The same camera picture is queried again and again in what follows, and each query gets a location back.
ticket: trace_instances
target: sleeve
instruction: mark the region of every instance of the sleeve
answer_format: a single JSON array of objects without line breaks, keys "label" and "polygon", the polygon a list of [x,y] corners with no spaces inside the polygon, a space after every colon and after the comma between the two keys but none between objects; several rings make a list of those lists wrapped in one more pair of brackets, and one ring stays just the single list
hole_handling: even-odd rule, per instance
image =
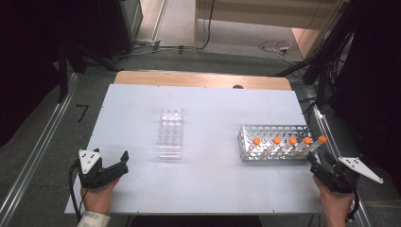
[{"label": "sleeve", "polygon": [[107,227],[110,218],[111,217],[99,213],[85,211],[78,227]]}]

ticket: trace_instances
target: floor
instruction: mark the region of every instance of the floor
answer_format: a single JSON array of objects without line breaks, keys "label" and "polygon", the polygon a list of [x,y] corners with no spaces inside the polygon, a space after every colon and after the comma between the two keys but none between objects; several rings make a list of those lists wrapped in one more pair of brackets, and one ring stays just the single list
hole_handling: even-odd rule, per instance
[{"label": "floor", "polygon": [[[183,19],[175,18],[179,13],[174,13],[179,0],[166,2],[166,10],[163,20],[156,33],[149,29],[143,40],[160,40],[162,45],[191,45],[193,43],[193,30],[183,29],[178,23]],[[159,11],[163,2],[157,2]],[[180,5],[181,9],[191,8],[189,5]],[[200,23],[199,37],[203,36],[203,21]],[[204,51],[185,51],[180,54],[177,50],[162,51],[148,54],[149,49],[141,48],[132,51],[131,56],[112,60],[111,63],[126,70],[169,70],[184,72],[209,72],[225,73],[234,75],[267,76],[274,75],[288,68],[291,62],[301,61],[288,30],[282,27],[259,27],[255,26],[255,36],[240,36],[232,39],[233,32],[245,32],[249,34],[250,27],[243,25],[228,25],[215,23],[211,25],[210,45]],[[259,44],[267,41],[289,41],[293,44],[293,51],[287,52],[280,58],[271,46],[259,48]],[[7,219],[0,221],[0,226],[76,226],[75,217],[64,214],[65,205],[69,198],[66,187],[67,176],[70,165],[77,158],[80,148],[86,148],[92,130],[95,126],[98,112],[101,108],[103,98],[109,84],[113,83],[115,72],[108,71],[102,65],[93,61],[87,61],[88,69],[85,74],[77,74],[72,78],[76,80],[74,93],[66,105],[63,116],[56,122],[57,128],[51,133],[52,137],[44,146],[44,152],[36,158],[41,160],[36,166],[27,170],[31,174],[28,179],[23,179],[26,187],[17,188],[20,198],[17,198],[17,206],[8,211]],[[301,83],[300,76],[305,70],[300,70],[286,78],[291,83],[291,88],[297,93],[299,99],[307,97],[305,87]],[[37,142],[41,140],[41,134],[46,129],[46,124],[51,118],[54,110],[58,107],[59,89],[56,87],[38,106],[24,125],[18,130],[14,137],[6,145],[0,148],[0,197],[5,199],[9,196],[9,189],[15,185],[26,161],[31,158],[33,151],[37,150]],[[306,110],[309,103],[300,103]],[[88,106],[87,112],[82,117],[81,106]],[[355,156],[358,151],[354,145],[355,136],[348,126],[332,113],[329,106],[326,109],[326,117],[339,150],[343,155]],[[310,118],[310,127],[318,131],[318,121]],[[384,184],[378,184],[366,178],[359,180],[359,194],[363,200],[365,212],[369,217],[371,225],[357,225],[348,223],[348,226],[401,226],[400,195],[392,185],[391,177],[378,166],[371,166],[372,170],[384,179]],[[3,208],[1,217],[5,216]],[[110,226],[126,226],[129,217],[124,215],[112,215]],[[263,226],[307,226],[310,215],[282,215],[261,216]],[[312,226],[318,226],[318,217],[313,220]]]}]

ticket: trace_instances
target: metal rod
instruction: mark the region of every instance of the metal rod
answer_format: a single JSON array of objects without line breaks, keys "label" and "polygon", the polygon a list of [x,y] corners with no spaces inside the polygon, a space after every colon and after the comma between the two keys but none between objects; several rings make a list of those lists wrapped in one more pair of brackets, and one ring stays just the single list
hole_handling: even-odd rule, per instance
[{"label": "metal rod", "polygon": [[0,210],[0,226],[9,225],[9,221],[11,220],[15,209],[17,208],[21,198],[24,196],[28,184],[32,179],[40,161],[42,160],[42,157],[44,156],[54,132],[59,126],[62,116],[64,115],[65,110],[67,109],[68,104],[75,92],[77,83],[78,76],[74,73],[68,84],[70,87],[70,92],[67,94],[62,103],[57,104],[56,109],[51,115],[50,120],[47,122],[47,125],[44,128],[44,131],[42,132],[38,142],[36,143],[35,148],[30,152],[23,169],[6,195],[6,199],[4,200]]}]

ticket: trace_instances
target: black stand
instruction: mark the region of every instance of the black stand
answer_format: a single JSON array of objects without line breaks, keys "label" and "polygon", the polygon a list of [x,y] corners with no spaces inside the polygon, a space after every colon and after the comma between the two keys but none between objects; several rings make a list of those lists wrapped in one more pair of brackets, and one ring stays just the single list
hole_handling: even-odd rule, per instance
[{"label": "black stand", "polygon": [[60,97],[59,103],[61,103],[66,95],[68,94],[68,78],[67,78],[67,60],[73,67],[74,72],[84,73],[86,70],[86,64],[82,59],[82,54],[93,59],[97,63],[105,66],[107,69],[115,72],[119,72],[111,64],[100,58],[98,55],[93,53],[88,48],[69,41],[65,38],[59,39],[59,74],[60,74]]},{"label": "black stand", "polygon": [[358,9],[359,2],[360,1],[358,0],[354,0],[349,3],[348,8],[334,26],[332,32],[323,43],[323,46],[314,56],[305,61],[294,64],[288,69],[275,75],[276,77],[285,77],[286,75],[309,65],[302,79],[304,84],[310,85],[316,80],[318,75],[320,75],[316,104],[322,114],[324,90],[328,80],[328,75],[324,72],[327,72],[328,63],[333,60],[333,57],[335,57],[335,52],[338,50],[345,37],[350,32],[353,32],[355,28],[354,18],[357,16],[356,11]]}]

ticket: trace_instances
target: metal frame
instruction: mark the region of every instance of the metal frame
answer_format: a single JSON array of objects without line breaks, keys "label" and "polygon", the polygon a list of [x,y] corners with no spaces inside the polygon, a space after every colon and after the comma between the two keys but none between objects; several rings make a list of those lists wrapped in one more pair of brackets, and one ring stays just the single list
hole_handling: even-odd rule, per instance
[{"label": "metal frame", "polygon": [[30,152],[23,169],[6,195],[6,199],[4,200],[0,210],[0,226],[9,225],[9,221],[11,220],[15,209],[17,208],[21,198],[24,196],[29,182],[32,179],[40,161],[42,160],[47,146],[50,143],[54,132],[59,126],[59,123],[68,107],[68,104],[70,103],[72,96],[74,95],[77,84],[78,76],[76,73],[74,73],[69,79],[69,93],[66,94],[63,102],[57,104],[56,109],[47,122],[47,125],[44,128],[44,131],[42,132],[38,142],[36,143],[35,148]]},{"label": "metal frame", "polygon": [[[306,85],[305,92],[308,97],[316,96],[313,85]],[[322,134],[327,137],[327,143],[326,143],[327,149],[336,158],[339,158],[341,156],[341,153],[339,151],[339,148],[337,147],[337,144],[336,144],[334,136],[330,130],[330,127],[328,125],[325,115],[321,114],[320,110],[316,106],[313,107],[313,113],[315,114],[316,121],[318,122],[318,125],[319,125],[319,128],[320,128]],[[355,222],[357,223],[358,227],[372,227],[373,226],[368,217],[368,214],[366,213],[366,209],[365,209],[361,199],[359,199],[359,208],[358,208],[357,212],[355,213]]]}]

